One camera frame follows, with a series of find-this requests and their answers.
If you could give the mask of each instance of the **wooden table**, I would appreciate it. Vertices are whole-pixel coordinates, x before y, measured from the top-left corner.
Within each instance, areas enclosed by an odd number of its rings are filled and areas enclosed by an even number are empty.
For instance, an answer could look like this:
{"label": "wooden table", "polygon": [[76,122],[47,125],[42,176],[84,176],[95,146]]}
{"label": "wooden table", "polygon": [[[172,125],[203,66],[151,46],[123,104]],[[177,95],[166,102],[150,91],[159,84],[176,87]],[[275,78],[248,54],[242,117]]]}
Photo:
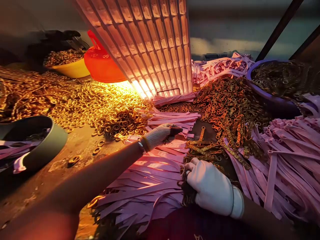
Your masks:
{"label": "wooden table", "polygon": [[[191,133],[195,134],[195,140],[199,139],[201,127],[205,126],[204,140],[215,139],[216,133],[210,123],[197,120]],[[70,175],[81,168],[91,164],[95,160],[106,154],[113,153],[124,147],[121,142],[108,142],[102,147],[101,151],[92,156],[100,140],[104,136],[92,137],[93,128],[86,125],[83,128],[76,128],[68,135],[68,141],[62,151],[44,168],[34,175],[12,175],[7,171],[0,175],[1,195],[0,195],[0,226],[6,221],[12,220],[22,210],[29,205],[36,203],[41,197],[49,193],[55,186],[68,178]],[[67,160],[74,156],[81,155],[82,158],[73,167],[67,168]],[[229,160],[222,160],[221,166],[225,171],[236,178],[236,173]],[[76,239],[116,239],[116,227],[108,219],[107,224],[100,226],[94,223],[94,218],[90,215],[90,210],[84,207],[80,213],[80,223]],[[123,239],[133,239],[134,229],[128,231]]]}

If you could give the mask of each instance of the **orange lamp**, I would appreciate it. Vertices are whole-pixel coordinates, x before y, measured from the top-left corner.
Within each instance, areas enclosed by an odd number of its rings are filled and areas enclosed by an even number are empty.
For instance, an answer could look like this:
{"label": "orange lamp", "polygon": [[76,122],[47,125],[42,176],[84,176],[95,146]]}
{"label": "orange lamp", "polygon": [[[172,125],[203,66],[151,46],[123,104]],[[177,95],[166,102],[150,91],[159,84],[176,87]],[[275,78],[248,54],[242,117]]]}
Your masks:
{"label": "orange lamp", "polygon": [[91,77],[103,83],[126,81],[126,77],[108,52],[103,48],[94,33],[89,30],[88,35],[93,43],[93,47],[90,47],[84,54],[84,62]]}

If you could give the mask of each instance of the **dark clothing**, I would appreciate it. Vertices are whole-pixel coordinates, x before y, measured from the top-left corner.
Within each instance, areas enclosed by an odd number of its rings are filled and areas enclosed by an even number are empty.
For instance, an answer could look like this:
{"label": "dark clothing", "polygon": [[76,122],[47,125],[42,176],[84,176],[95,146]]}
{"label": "dark clothing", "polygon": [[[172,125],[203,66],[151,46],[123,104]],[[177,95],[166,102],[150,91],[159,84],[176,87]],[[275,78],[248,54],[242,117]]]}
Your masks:
{"label": "dark clothing", "polygon": [[197,205],[177,209],[166,218],[152,221],[146,234],[148,240],[258,239],[244,223]]}

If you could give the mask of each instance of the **hand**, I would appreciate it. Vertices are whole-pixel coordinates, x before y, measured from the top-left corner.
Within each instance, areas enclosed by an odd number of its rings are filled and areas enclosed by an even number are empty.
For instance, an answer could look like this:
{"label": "hand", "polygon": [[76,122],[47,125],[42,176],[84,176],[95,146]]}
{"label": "hand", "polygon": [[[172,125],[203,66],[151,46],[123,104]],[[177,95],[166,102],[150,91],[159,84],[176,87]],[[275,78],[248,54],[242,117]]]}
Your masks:
{"label": "hand", "polygon": [[191,171],[187,171],[187,182],[198,192],[196,204],[213,213],[241,218],[244,202],[240,190],[212,163],[193,158],[185,169]]}
{"label": "hand", "polygon": [[[172,127],[178,128],[177,131],[174,132],[175,135],[179,132],[182,132],[182,128],[178,127],[177,125],[166,123],[156,127],[155,129],[153,129],[152,131],[150,131],[142,137],[146,141],[150,151],[154,149],[156,146],[163,144],[163,140],[165,140],[170,134],[172,134]],[[172,140],[174,140],[175,135],[169,136],[167,142],[171,142]]]}

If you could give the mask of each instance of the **yellow bowl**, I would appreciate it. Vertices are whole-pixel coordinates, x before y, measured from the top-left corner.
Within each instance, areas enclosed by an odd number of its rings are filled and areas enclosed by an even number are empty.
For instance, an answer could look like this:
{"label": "yellow bowl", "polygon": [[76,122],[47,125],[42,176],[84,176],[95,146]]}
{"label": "yellow bowl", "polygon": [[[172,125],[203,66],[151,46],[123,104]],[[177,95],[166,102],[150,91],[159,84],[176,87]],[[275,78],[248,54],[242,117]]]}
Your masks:
{"label": "yellow bowl", "polygon": [[84,64],[84,58],[68,64],[47,67],[48,69],[54,69],[59,73],[69,78],[81,78],[90,75],[86,65]]}

